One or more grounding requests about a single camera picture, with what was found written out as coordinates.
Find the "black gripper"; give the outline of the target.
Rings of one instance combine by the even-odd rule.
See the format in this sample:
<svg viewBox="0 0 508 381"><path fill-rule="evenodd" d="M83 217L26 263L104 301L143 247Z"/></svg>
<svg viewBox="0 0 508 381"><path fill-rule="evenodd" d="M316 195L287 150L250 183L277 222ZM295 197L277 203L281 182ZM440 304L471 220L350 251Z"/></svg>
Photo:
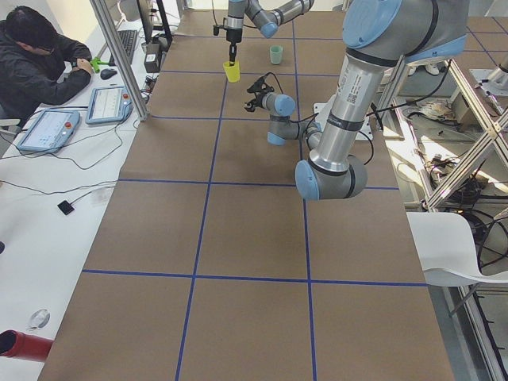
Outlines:
<svg viewBox="0 0 508 381"><path fill-rule="evenodd" d="M229 66L232 67L237 61L237 44L241 42L241 29L227 29L226 40L229 45Z"/></svg>
<svg viewBox="0 0 508 381"><path fill-rule="evenodd" d="M255 93L254 100L248 101L244 104L244 109L253 113L256 108L262 108L269 110L269 103L271 98L274 96L274 92L271 91L271 86L266 83L265 77L259 77L248 89L248 93Z"/></svg>

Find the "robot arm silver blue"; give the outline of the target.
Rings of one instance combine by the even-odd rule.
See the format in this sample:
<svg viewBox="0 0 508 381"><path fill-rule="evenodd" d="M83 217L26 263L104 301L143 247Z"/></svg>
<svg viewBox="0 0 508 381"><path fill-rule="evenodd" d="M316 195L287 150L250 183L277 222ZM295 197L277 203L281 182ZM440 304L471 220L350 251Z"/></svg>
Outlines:
<svg viewBox="0 0 508 381"><path fill-rule="evenodd" d="M294 99L262 80L248 89L255 97L245 109L260 107L270 114L271 144L304 138L310 147L308 159L299 161L294 172L302 198L350 198L365 188L367 170L350 149L385 70L401 58L408 64L430 64L459 55L468 11L467 1L354 1L344 18L344 63L323 124L291 121Z"/></svg>
<svg viewBox="0 0 508 381"><path fill-rule="evenodd" d="M242 41L244 18L247 17L265 38L273 37L279 27L309 12L313 0L292 0L273 10L265 10L258 1L238 0L228 2L227 16L216 29L224 29L229 42L228 64L233 66L237 58L237 45Z"/></svg>

